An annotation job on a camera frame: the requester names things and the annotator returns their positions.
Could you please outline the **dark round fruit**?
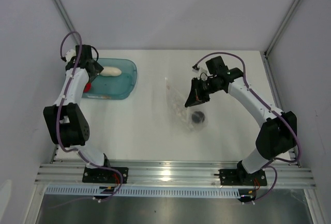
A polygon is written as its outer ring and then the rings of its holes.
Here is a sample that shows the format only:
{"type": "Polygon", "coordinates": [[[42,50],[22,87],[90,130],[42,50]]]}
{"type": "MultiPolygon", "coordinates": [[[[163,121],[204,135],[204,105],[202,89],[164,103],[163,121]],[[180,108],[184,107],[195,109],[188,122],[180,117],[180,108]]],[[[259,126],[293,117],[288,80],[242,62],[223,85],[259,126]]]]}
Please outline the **dark round fruit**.
{"type": "Polygon", "coordinates": [[[202,111],[194,111],[191,115],[191,120],[194,124],[201,124],[205,122],[205,114],[202,111]]]}

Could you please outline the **red tomato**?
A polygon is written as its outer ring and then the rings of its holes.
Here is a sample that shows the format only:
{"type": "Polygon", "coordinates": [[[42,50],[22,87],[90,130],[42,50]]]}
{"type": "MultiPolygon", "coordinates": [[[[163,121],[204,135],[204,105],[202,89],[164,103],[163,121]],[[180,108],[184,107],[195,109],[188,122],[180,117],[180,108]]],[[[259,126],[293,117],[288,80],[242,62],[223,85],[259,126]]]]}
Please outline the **red tomato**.
{"type": "Polygon", "coordinates": [[[90,91],[91,86],[92,86],[92,84],[91,84],[90,82],[88,82],[88,83],[86,84],[85,88],[84,88],[84,92],[86,93],[86,92],[90,91]]]}

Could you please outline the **clear zip top bag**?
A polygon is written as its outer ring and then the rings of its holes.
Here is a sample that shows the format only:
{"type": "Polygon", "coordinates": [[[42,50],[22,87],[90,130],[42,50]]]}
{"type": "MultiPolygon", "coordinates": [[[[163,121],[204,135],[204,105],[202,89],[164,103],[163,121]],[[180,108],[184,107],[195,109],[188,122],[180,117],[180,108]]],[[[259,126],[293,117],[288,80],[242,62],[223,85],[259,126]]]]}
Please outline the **clear zip top bag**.
{"type": "Polygon", "coordinates": [[[203,106],[184,107],[185,99],[183,94],[174,87],[168,78],[165,78],[165,99],[169,118],[173,123],[185,131],[200,131],[208,124],[206,110],[203,106]],[[202,111],[205,114],[205,122],[194,124],[191,115],[194,111],[202,111]]]}

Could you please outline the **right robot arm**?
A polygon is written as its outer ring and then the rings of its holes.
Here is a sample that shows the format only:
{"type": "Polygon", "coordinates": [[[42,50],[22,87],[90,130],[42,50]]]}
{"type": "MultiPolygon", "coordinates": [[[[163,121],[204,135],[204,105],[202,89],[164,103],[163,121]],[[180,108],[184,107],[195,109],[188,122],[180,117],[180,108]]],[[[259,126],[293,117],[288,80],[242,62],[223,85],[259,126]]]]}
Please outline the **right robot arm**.
{"type": "Polygon", "coordinates": [[[255,173],[275,160],[283,161],[279,155],[292,148],[300,148],[297,136],[297,118],[289,111],[267,103],[248,83],[246,66],[229,68],[223,61],[224,52],[214,52],[214,58],[206,56],[206,70],[196,62],[192,69],[199,74],[191,80],[191,89],[185,107],[209,102],[210,95],[224,91],[235,98],[253,116],[260,127],[255,149],[237,164],[236,178],[241,184],[249,184],[255,173]]]}

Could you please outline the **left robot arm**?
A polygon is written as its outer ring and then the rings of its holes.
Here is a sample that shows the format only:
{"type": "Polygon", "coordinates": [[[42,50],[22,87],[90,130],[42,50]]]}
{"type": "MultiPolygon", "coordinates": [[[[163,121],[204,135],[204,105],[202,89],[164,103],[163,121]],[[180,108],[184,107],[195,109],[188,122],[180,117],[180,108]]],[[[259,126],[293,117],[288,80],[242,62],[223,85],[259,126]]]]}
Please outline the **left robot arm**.
{"type": "Polygon", "coordinates": [[[65,57],[65,82],[55,103],[45,107],[43,116],[52,139],[64,152],[77,153],[94,170],[94,177],[100,182],[108,182],[112,177],[107,156],[89,145],[90,128],[80,102],[85,87],[93,82],[103,71],[97,58],[93,58],[93,46],[84,44],[70,50],[65,57]]]}

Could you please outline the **white radish with leaves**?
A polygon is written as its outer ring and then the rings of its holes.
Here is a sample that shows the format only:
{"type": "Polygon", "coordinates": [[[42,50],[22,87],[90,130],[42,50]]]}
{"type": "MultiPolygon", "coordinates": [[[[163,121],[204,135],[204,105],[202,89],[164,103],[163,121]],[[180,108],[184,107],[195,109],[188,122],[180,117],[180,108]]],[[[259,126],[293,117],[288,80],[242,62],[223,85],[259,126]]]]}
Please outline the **white radish with leaves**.
{"type": "Polygon", "coordinates": [[[122,71],[117,67],[105,66],[100,73],[103,77],[118,77],[122,74],[122,71]]]}

